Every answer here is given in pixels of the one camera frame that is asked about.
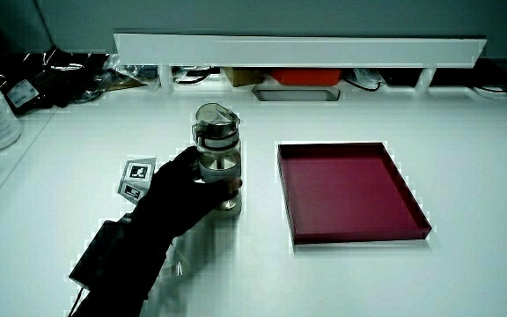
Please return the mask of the person's left hand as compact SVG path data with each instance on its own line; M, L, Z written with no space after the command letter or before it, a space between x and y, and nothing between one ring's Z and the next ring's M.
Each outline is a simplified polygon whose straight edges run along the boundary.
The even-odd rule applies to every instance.
M238 193L242 186L239 177L199 182L199 157L197 148L190 146L153 174L149 191L130 213L126 236L172 240Z

